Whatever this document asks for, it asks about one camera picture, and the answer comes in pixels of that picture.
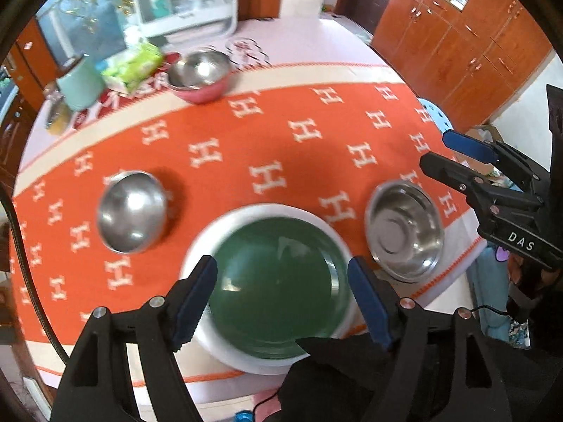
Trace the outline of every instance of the screw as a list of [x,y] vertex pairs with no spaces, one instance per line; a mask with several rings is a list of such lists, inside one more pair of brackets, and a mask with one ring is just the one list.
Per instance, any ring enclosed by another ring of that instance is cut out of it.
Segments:
[[462,319],[471,319],[471,311],[467,308],[458,309],[458,314]]
[[399,304],[405,309],[413,309],[417,305],[412,298],[401,298]]
[[148,302],[151,308],[160,308],[164,304],[163,296],[153,296]]
[[100,317],[105,316],[106,312],[108,312],[108,310],[104,306],[98,306],[96,309],[92,311],[92,315],[97,319],[99,319]]

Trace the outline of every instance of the blue stool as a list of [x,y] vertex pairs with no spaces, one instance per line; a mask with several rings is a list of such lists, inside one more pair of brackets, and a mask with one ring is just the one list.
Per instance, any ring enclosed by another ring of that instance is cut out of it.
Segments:
[[446,130],[453,130],[450,120],[446,117],[446,114],[438,108],[438,106],[428,100],[425,100],[424,98],[419,98],[418,101],[420,101],[420,104],[424,107],[442,133]]

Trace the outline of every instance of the black wire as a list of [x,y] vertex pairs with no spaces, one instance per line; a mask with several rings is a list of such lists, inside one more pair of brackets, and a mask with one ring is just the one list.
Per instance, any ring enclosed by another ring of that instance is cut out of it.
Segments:
[[488,304],[482,304],[481,306],[477,306],[476,308],[473,308],[473,309],[471,309],[470,311],[471,311],[471,312],[475,312],[475,311],[478,311],[478,310],[483,309],[483,308],[484,308],[484,309],[488,309],[488,310],[490,310],[490,311],[492,311],[492,312],[495,312],[496,314],[499,314],[499,315],[508,315],[508,312],[506,312],[506,311],[501,311],[500,309],[496,309],[496,308],[494,308],[494,307],[492,307],[492,306],[489,306]]
[[280,391],[280,389],[276,390],[276,392],[271,397],[268,397],[268,398],[262,400],[260,403],[256,404],[256,406],[254,406],[254,408],[252,409],[252,422],[256,421],[256,409],[257,409],[257,407],[260,406],[261,404],[264,404],[264,403],[270,401],[271,399],[277,397],[279,391]]
[[35,284],[33,283],[32,272],[29,269],[29,263],[27,262],[27,256],[25,255],[24,240],[21,236],[20,224],[18,222],[18,216],[16,215],[16,209],[13,206],[12,199],[1,186],[0,203],[2,203],[2,206],[4,207],[4,210],[6,211],[6,215],[8,217],[8,222],[10,223],[10,230],[12,232],[13,244],[16,248],[16,254],[18,255],[21,275],[24,278],[25,288],[27,289],[27,293],[29,294],[29,298],[32,302],[33,310],[35,311],[37,318],[39,319],[39,322],[43,327],[45,334],[47,335],[47,339],[54,347],[56,353],[61,358],[63,363],[66,365],[69,360],[67,351],[63,349],[63,345],[58,340],[57,335],[55,335],[53,327],[51,327],[51,323],[49,322],[49,319],[47,319],[47,314],[45,314],[43,306],[41,305],[41,301],[39,300],[39,295],[37,294]]

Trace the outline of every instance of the dining table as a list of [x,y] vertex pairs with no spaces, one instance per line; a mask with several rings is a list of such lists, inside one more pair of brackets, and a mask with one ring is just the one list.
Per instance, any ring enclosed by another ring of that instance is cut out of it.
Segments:
[[[393,179],[418,184],[445,230],[438,264],[417,283],[374,271],[423,307],[485,247],[464,196],[418,166],[428,151],[455,160],[440,130],[393,68],[335,20],[248,20],[205,46],[235,67],[229,91],[213,103],[186,103],[157,72],[131,95],[105,91],[60,136],[45,129],[49,104],[39,111],[13,201],[37,292],[68,353],[94,308],[136,309],[166,294],[191,243],[238,207],[304,209],[333,227],[352,255],[370,257],[364,211],[374,189]],[[168,203],[164,237],[131,255],[105,247],[96,227],[102,193],[125,170],[154,175]],[[13,243],[10,264],[27,347],[45,383],[57,387],[64,363],[33,310]],[[364,329],[358,311],[348,334]],[[148,404],[139,352],[134,344],[127,350],[137,402]],[[176,360],[196,403],[252,395],[284,378],[232,369],[195,340]]]

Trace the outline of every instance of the green and white plate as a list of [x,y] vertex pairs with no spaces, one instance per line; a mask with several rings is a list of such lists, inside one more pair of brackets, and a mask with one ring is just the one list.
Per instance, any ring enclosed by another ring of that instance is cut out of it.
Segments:
[[228,212],[196,237],[181,276],[213,255],[219,277],[196,340],[226,365],[283,374],[305,357],[298,338],[339,338],[355,312],[342,238],[298,208],[257,204]]

